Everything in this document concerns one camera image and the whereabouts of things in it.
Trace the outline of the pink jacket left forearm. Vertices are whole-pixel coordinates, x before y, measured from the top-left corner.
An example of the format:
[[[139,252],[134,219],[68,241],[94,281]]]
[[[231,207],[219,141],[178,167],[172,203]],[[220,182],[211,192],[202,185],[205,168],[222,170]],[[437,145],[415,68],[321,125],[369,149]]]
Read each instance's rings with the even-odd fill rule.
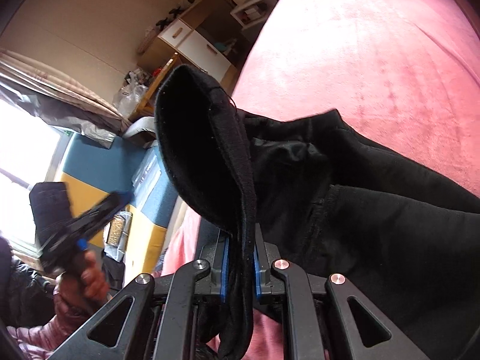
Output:
[[[54,289],[54,306],[54,317],[43,326],[7,326],[10,341],[18,345],[25,359],[48,359],[89,318],[86,311],[64,299],[59,287]]]

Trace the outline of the person's left hand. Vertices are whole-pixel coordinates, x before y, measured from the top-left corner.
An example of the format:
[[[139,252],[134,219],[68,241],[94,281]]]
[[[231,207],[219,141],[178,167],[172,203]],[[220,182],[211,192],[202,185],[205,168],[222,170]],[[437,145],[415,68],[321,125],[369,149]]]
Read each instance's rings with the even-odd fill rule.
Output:
[[[66,271],[59,277],[58,292],[70,306],[94,314],[106,302],[109,285],[99,269],[95,253],[83,252],[83,271]]]

